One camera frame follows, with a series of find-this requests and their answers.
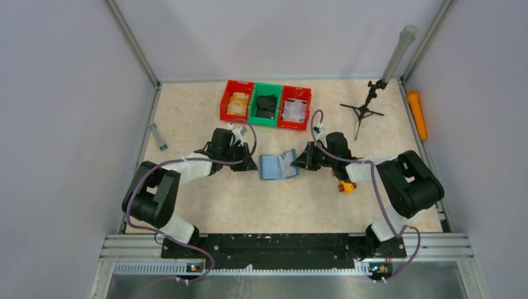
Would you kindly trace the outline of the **white VIP card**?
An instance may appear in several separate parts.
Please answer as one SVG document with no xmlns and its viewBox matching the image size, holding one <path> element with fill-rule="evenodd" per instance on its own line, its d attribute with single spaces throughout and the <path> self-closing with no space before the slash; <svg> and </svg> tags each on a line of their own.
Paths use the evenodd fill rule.
<svg viewBox="0 0 528 299">
<path fill-rule="evenodd" d="M 281 173 L 283 177 L 290 177 L 296 174 L 296 168 L 291 163 L 296 159 L 295 149 L 282 153 L 279 157 Z"/>
</svg>

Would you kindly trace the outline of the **teal card holder wallet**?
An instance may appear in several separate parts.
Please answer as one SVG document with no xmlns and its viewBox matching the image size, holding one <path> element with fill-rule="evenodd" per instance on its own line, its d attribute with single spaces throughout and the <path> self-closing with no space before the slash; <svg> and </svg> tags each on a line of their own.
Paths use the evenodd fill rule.
<svg viewBox="0 0 528 299">
<path fill-rule="evenodd" d="M 261 154 L 259 156 L 259 177 L 261 180 L 273 181 L 284 180 L 299 176 L 299 168 L 296 168 L 296 174 L 290 177 L 283 177 L 281 173 L 279 155 Z"/>
</svg>

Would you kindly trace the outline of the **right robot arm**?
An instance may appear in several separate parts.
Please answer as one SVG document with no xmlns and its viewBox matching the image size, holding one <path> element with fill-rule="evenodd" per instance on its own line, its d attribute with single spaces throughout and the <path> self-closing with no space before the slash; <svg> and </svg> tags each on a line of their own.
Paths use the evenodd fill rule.
<svg viewBox="0 0 528 299">
<path fill-rule="evenodd" d="M 410 228 L 415 216 L 444 198 L 443 186 L 415 151 L 382 161 L 368 160 L 352 155 L 341 132 L 330 133 L 325 139 L 308 142 L 291 166 L 308 171 L 331 168 L 343 190 L 370 182 L 379 204 L 382 189 L 389 199 L 390 204 L 381 210 L 381 218 L 366 228 L 359 242 L 363 255 L 383 256 L 390 243 Z"/>
</svg>

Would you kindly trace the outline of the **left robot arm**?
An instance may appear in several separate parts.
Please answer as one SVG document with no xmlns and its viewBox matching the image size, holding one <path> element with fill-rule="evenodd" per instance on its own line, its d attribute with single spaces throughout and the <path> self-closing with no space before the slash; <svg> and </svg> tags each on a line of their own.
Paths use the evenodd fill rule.
<svg viewBox="0 0 528 299">
<path fill-rule="evenodd" d="M 256 147 L 243 140 L 246 126 L 217 128 L 202 149 L 190 155 L 156 164 L 144 161 L 138 167 L 121 208 L 127 218 L 142 221 L 159 234 L 176 240 L 176 250 L 184 257 L 199 251 L 199 230 L 176 213 L 179 188 L 206 178 L 224 166 L 232 171 L 256 171 L 252 159 Z"/>
</svg>

